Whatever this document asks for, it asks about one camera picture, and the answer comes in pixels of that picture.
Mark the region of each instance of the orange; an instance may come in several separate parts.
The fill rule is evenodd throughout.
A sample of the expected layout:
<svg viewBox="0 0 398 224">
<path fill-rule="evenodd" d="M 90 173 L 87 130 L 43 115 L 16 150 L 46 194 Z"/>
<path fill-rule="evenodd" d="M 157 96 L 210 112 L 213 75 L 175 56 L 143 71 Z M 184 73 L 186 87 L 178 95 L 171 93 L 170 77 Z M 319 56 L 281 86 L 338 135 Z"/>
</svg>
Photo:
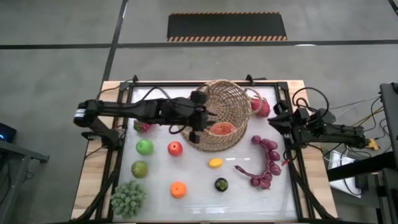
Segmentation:
<svg viewBox="0 0 398 224">
<path fill-rule="evenodd" d="M 187 193 L 187 188 L 184 183 L 174 182 L 170 187 L 170 194 L 175 198 L 182 198 Z"/>
<path fill-rule="evenodd" d="M 217 135 L 224 135 L 224 134 L 229 134 L 235 130 L 236 130 L 235 125 L 229 122 L 220 122 L 216 123 L 210 128 L 210 133 Z"/>
</svg>

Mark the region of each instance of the black floor mat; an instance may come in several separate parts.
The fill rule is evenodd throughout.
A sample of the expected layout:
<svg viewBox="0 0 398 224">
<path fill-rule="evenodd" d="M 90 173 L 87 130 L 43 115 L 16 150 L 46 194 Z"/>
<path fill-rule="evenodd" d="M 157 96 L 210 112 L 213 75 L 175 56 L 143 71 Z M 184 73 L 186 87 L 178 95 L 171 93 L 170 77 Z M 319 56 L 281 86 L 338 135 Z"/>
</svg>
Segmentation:
<svg viewBox="0 0 398 224">
<path fill-rule="evenodd" d="M 167 41 L 287 40 L 279 12 L 176 12 L 169 15 Z"/>
</svg>

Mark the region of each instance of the wooden tabletop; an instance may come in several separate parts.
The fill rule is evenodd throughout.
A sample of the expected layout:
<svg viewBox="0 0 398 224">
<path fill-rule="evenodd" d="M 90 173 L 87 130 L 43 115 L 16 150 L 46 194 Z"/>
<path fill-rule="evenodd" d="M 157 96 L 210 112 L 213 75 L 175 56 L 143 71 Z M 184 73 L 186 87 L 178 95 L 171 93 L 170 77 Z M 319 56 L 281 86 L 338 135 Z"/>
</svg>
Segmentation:
<svg viewBox="0 0 398 224">
<path fill-rule="evenodd" d="M 295 93 L 297 90 L 304 87 L 303 80 L 264 80 L 256 82 L 287 82 L 289 85 L 290 97 L 292 97 L 293 93 Z M 102 90 L 117 87 L 119 84 L 120 84 L 119 81 L 104 82 Z M 100 99 L 103 101 L 116 101 L 118 97 L 118 91 L 119 91 L 118 88 L 115 90 L 106 91 L 102 93 Z M 300 97 L 305 98 L 307 100 L 308 99 L 307 92 L 304 90 L 298 93 L 297 98 Z M 108 127 L 112 126 L 113 123 L 112 117 L 99 117 L 99 118 Z M 90 141 L 88 143 L 86 154 L 98 149 L 99 147 L 101 147 L 100 140 Z M 87 159 L 84 161 L 71 218 L 79 217 L 93 201 L 96 194 L 100 191 L 101 180 L 103 176 L 104 164 L 106 159 L 106 151 L 107 149 L 100 149 L 98 152 L 87 157 Z M 111 163 L 111 170 L 114 166 L 114 160 L 116 158 L 116 155 L 114 155 L 112 158 L 113 161 Z M 306 149 L 303 150 L 303 159 L 305 164 L 305 170 L 307 173 L 308 184 L 310 186 L 311 191 L 316 196 L 318 201 L 324 206 L 324 208 L 331 215 L 337 217 L 336 207 L 333 201 L 333 196 L 331 194 L 331 189 L 326 174 L 325 164 L 322 158 L 322 153 L 317 149 L 314 149 L 312 147 L 307 147 Z M 303 215 L 304 217 L 308 217 L 308 211 L 307 211 L 304 193 L 301 191 L 300 187 L 298 189 L 300 194 L 300 202 L 302 204 Z M 106 218 L 108 212 L 109 195 L 110 195 L 110 189 L 108 190 L 104 200 L 103 218 Z"/>
</svg>

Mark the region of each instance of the yellow striped border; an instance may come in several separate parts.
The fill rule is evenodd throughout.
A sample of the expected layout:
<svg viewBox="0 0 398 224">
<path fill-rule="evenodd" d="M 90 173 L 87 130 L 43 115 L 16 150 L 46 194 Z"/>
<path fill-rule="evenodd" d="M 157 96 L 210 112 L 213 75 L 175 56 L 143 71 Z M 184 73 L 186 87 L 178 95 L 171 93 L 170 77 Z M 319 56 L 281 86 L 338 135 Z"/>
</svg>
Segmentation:
<svg viewBox="0 0 398 224">
<path fill-rule="evenodd" d="M 171 15 L 209 15 L 209 14 L 280 14 L 279 12 L 173 12 Z"/>
<path fill-rule="evenodd" d="M 170 37 L 168 42 L 286 41 L 286 36 Z"/>
</svg>

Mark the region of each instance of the red apple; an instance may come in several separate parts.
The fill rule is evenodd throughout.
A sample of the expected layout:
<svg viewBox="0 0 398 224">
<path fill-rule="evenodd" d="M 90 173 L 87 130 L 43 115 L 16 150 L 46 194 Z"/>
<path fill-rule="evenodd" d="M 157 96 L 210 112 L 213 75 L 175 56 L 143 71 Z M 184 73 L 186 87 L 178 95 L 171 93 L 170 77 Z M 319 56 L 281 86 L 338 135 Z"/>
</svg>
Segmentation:
<svg viewBox="0 0 398 224">
<path fill-rule="evenodd" d="M 174 141 L 167 146 L 167 150 L 169 151 L 170 155 L 179 156 L 182 153 L 182 145 L 181 143 Z"/>
</svg>

